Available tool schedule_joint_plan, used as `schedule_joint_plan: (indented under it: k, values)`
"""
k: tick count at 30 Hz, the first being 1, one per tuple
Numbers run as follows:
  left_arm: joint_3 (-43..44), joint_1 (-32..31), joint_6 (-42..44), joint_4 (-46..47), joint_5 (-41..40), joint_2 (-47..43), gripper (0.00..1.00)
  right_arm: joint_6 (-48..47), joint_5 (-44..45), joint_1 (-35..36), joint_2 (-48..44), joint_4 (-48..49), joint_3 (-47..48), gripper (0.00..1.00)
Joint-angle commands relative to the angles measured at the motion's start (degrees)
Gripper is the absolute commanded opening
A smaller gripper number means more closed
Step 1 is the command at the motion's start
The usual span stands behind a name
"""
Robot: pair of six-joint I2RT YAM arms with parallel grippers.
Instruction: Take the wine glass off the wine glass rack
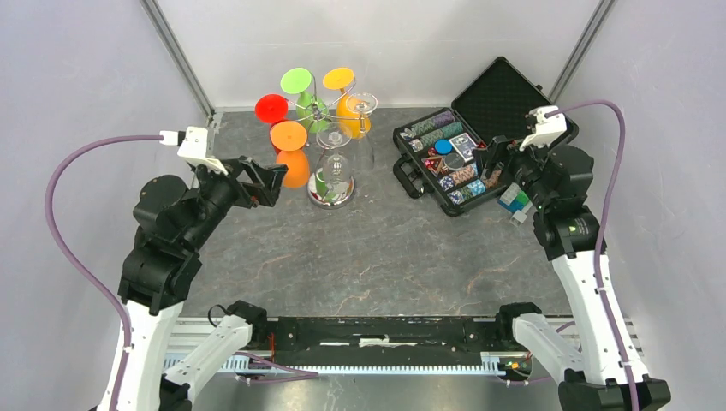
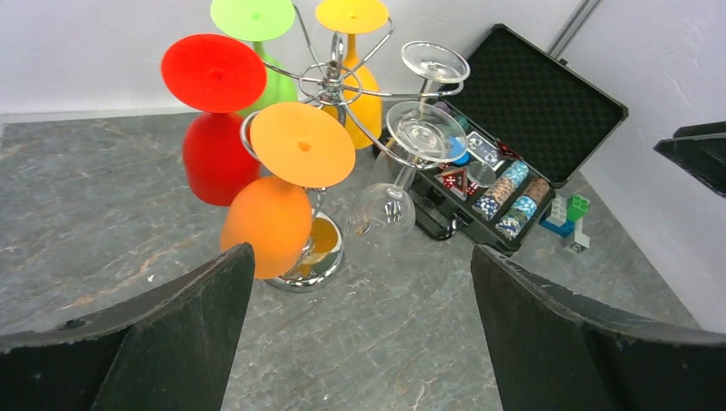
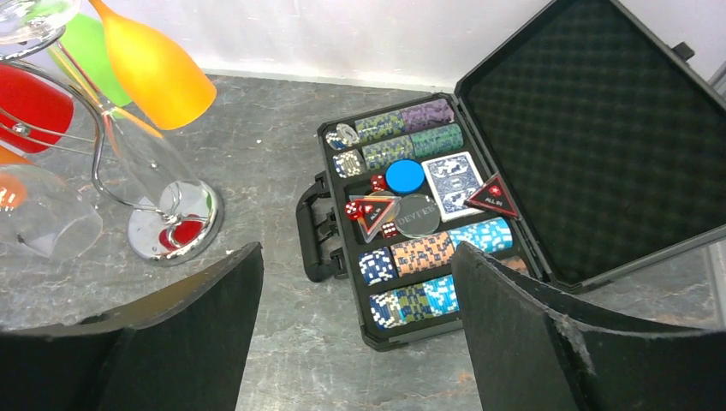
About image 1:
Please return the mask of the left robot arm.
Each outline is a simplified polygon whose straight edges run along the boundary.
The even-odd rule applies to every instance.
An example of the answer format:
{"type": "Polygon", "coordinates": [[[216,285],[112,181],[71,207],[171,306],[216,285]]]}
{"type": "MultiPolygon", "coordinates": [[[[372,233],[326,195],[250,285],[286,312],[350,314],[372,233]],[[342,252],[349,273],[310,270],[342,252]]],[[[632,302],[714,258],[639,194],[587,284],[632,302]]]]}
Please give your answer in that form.
{"type": "Polygon", "coordinates": [[[189,410],[236,349],[260,348],[268,340],[264,310],[236,302],[219,331],[174,371],[163,368],[171,332],[202,266],[202,247],[232,208],[274,206],[288,167],[262,166],[243,156],[212,159],[192,170],[195,188],[178,176],[160,176],[142,188],[134,207],[138,229],[118,289],[127,319],[99,405],[103,410],[189,410]]]}

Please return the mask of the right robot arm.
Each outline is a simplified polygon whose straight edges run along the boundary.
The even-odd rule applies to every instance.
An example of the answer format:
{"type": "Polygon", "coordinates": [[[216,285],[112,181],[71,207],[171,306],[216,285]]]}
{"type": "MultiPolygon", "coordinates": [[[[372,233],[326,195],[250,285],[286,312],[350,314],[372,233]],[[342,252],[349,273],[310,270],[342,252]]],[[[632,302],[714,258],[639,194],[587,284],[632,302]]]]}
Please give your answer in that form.
{"type": "Polygon", "coordinates": [[[522,307],[494,327],[505,349],[523,345],[557,385],[563,410],[659,410],[668,383],[651,377],[628,334],[609,274],[605,217],[586,205],[594,160],[574,146],[543,156],[501,136],[473,152],[479,176],[511,176],[533,206],[533,232],[565,289],[579,333],[576,349],[545,316],[522,307]]]}

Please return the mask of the clear wine glass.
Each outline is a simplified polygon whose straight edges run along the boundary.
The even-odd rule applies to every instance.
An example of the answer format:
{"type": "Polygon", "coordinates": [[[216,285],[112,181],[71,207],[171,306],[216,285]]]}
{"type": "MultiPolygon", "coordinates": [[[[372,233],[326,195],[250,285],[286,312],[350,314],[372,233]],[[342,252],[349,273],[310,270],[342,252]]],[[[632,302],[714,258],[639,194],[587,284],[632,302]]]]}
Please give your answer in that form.
{"type": "Polygon", "coordinates": [[[319,133],[316,141],[322,153],[308,183],[308,193],[321,207],[343,206],[355,189],[353,165],[346,155],[351,138],[340,128],[332,128],[319,133]]]}
{"type": "Polygon", "coordinates": [[[360,167],[371,170],[375,165],[375,153],[369,137],[372,128],[370,117],[378,107],[378,99],[368,92],[357,92],[348,97],[346,106],[356,123],[354,138],[359,143],[360,167]]]}

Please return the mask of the orange wine glass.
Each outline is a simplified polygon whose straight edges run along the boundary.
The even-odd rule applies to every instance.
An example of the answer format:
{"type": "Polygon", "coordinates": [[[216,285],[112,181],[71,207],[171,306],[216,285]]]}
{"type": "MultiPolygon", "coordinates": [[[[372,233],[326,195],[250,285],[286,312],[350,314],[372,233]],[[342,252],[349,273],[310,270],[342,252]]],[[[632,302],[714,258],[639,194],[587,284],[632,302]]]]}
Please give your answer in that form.
{"type": "Polygon", "coordinates": [[[270,130],[272,145],[279,151],[277,164],[286,165],[288,171],[283,178],[286,188],[301,188],[307,184],[310,165],[303,147],[307,143],[307,131],[298,122],[284,121],[270,130]]]}

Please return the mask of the clear wine glass front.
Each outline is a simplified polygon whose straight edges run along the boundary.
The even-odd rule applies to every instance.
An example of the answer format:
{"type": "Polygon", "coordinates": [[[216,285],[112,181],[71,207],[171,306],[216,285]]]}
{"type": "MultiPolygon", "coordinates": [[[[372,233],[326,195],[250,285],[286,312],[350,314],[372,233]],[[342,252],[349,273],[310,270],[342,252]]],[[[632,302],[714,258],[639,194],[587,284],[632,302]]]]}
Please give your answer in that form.
{"type": "Polygon", "coordinates": [[[351,138],[340,128],[332,128],[319,133],[316,141],[322,153],[308,183],[308,193],[321,207],[343,206],[355,189],[353,165],[346,155],[351,138]]]}

